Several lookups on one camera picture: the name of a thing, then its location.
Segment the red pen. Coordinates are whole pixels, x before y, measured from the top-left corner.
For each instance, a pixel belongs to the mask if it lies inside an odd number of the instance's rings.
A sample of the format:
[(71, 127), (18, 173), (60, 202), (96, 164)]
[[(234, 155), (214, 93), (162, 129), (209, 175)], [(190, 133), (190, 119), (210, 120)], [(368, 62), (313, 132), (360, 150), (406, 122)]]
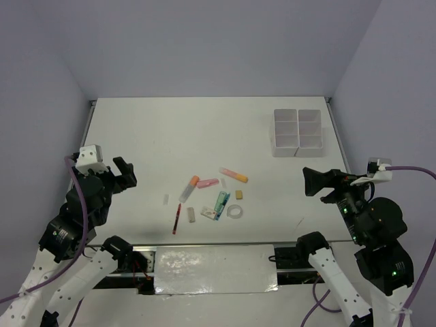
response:
[(177, 231), (178, 221), (179, 221), (179, 217), (180, 217), (180, 213), (181, 213), (181, 206), (182, 206), (182, 204), (179, 203), (178, 207), (177, 207), (177, 210), (176, 210), (174, 225), (173, 225), (173, 228), (172, 228), (172, 234), (173, 235), (175, 235), (176, 231)]

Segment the blue pen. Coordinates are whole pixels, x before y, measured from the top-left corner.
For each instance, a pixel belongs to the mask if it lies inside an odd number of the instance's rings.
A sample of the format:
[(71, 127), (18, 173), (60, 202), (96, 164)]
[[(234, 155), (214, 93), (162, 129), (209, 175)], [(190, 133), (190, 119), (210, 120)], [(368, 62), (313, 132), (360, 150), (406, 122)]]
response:
[(219, 220), (219, 218), (220, 218), (220, 216), (221, 216), (221, 214), (222, 214), (222, 212), (223, 212), (227, 202), (228, 202), (227, 200), (224, 200), (221, 203), (220, 207), (218, 208), (217, 214), (215, 215), (215, 220)]

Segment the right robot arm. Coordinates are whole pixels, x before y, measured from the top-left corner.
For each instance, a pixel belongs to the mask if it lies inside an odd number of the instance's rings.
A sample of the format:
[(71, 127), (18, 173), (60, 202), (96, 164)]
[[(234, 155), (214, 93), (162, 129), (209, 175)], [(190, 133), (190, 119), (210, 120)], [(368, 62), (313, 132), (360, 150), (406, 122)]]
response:
[(372, 303), (368, 304), (345, 276), (320, 232), (298, 238), (297, 261), (320, 274), (348, 326), (393, 326), (414, 284), (413, 262), (398, 241), (407, 226), (396, 202), (366, 200), (364, 196), (374, 184), (391, 181), (390, 164), (371, 163), (365, 175), (310, 168), (303, 168), (302, 173), (306, 196), (324, 188), (332, 190), (320, 200), (337, 206), (354, 244), (360, 247), (354, 256), (360, 274), (370, 283)]

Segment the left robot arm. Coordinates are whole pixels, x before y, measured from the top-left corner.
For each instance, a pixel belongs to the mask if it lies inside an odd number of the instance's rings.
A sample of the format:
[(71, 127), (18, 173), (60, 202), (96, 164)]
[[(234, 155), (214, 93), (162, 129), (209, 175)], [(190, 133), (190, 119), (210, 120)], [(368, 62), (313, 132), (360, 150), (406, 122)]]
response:
[(132, 164), (122, 157), (113, 162), (118, 176), (99, 159), (85, 161), (78, 153), (65, 158), (73, 187), (48, 223), (20, 290), (1, 299), (9, 305), (1, 315), (2, 326), (60, 326), (67, 316), (77, 316), (84, 297), (107, 275), (131, 268), (132, 245), (111, 236), (77, 273), (61, 279), (95, 237), (95, 228), (105, 224), (112, 196), (137, 185)]

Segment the left white compartment container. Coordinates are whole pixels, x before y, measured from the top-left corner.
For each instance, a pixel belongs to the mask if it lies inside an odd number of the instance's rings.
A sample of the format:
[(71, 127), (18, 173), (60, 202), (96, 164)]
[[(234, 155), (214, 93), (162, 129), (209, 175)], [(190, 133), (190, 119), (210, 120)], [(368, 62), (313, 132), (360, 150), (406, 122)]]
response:
[(270, 127), (273, 157), (294, 157), (299, 148), (296, 109), (274, 109)]

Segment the white compartment container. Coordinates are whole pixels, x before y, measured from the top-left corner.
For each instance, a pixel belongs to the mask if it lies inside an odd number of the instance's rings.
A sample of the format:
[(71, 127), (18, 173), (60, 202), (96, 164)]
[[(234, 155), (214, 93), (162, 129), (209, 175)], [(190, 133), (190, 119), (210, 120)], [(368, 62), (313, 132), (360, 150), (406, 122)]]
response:
[(322, 120), (319, 110), (298, 111), (297, 157), (321, 157), (323, 154)]
[(274, 109), (270, 127), (273, 157), (294, 157), (299, 148), (296, 109)]

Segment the right white compartment container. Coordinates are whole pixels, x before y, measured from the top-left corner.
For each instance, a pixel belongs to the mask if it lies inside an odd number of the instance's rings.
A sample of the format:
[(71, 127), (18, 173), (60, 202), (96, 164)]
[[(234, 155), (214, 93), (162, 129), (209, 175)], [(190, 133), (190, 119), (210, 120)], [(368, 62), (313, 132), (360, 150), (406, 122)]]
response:
[(322, 120), (319, 110), (298, 111), (297, 157), (321, 157), (323, 154)]

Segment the orange capped clear tube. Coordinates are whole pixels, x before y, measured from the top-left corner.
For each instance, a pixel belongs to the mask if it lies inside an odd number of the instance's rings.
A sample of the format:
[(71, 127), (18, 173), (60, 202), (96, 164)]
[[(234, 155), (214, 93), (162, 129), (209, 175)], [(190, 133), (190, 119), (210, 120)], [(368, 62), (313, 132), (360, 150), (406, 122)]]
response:
[(180, 203), (185, 203), (188, 199), (188, 197), (191, 195), (193, 190), (196, 188), (196, 185), (198, 184), (198, 181), (200, 180), (199, 176), (194, 175), (191, 180), (188, 182), (186, 188), (184, 188), (182, 194), (179, 197)]

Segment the clear tape roll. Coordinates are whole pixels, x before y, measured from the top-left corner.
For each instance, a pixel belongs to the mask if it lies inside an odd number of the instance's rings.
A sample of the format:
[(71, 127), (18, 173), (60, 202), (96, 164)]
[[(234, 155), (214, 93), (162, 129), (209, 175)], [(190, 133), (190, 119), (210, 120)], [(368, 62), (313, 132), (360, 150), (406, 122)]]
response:
[(232, 204), (227, 208), (226, 215), (232, 219), (239, 219), (243, 216), (243, 209), (237, 204)]

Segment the pink yellow highlighter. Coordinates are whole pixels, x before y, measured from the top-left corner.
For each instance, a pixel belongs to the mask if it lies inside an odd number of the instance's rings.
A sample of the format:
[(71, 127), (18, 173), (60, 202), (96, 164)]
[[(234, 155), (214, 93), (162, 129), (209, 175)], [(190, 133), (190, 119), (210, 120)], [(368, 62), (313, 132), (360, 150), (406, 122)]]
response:
[(234, 172), (234, 171), (232, 171), (232, 170), (229, 170), (229, 169), (227, 169), (227, 168), (222, 168), (222, 167), (220, 167), (219, 172), (220, 172), (221, 174), (223, 174), (223, 175), (226, 175), (226, 176), (228, 176), (228, 177), (230, 177), (230, 178), (233, 178), (233, 179), (235, 179), (235, 180), (238, 180), (238, 181), (240, 181), (240, 182), (242, 182), (242, 183), (247, 183), (247, 182), (248, 182), (248, 178), (247, 178), (245, 175), (243, 175), (243, 174), (239, 174), (239, 173)]

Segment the green stapler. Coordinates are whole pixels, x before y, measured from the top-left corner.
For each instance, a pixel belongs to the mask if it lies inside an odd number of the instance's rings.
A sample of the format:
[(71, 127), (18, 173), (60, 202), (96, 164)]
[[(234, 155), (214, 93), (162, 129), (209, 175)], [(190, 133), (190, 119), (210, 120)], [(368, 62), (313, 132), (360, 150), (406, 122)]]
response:
[(218, 213), (221, 210), (222, 204), (224, 200), (227, 198), (227, 193), (224, 191), (220, 191), (217, 197), (217, 201), (215, 203), (214, 211)]

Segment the silver foil covered plate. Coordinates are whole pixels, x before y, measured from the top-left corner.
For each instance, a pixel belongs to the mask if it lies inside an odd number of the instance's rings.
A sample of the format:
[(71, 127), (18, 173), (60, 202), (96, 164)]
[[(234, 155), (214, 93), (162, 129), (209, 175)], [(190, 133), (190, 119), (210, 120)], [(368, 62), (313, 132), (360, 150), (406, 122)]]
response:
[(160, 247), (154, 288), (161, 295), (255, 294), (278, 290), (272, 245)]

